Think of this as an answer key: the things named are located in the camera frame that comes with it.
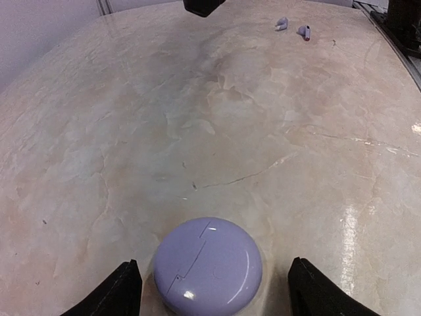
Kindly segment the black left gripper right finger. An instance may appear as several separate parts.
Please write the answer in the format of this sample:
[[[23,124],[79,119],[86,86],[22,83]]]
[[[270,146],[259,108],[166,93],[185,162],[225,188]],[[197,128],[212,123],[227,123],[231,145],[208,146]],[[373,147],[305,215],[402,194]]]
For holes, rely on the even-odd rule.
[[[309,260],[296,257],[287,275],[293,316],[377,316],[348,296]]]

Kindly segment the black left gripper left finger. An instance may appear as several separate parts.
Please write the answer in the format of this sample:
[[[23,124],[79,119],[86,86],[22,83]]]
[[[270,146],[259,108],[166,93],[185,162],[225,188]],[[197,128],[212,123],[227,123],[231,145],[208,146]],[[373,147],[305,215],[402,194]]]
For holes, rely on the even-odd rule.
[[[138,316],[142,284],[137,261],[123,262],[62,316]]]

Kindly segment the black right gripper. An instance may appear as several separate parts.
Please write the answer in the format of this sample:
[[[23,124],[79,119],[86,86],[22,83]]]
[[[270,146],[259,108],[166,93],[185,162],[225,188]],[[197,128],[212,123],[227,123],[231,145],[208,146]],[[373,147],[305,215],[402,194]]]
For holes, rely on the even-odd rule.
[[[225,0],[183,0],[185,10],[200,17],[208,17],[224,2]]]

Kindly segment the purple round charging case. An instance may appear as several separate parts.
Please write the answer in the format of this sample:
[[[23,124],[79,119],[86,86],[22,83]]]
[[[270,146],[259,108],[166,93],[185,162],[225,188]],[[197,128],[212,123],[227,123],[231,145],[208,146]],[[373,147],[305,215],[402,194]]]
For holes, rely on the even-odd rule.
[[[154,256],[153,277],[163,302],[177,315],[235,315],[259,289],[262,259],[240,226],[202,217],[164,238]]]

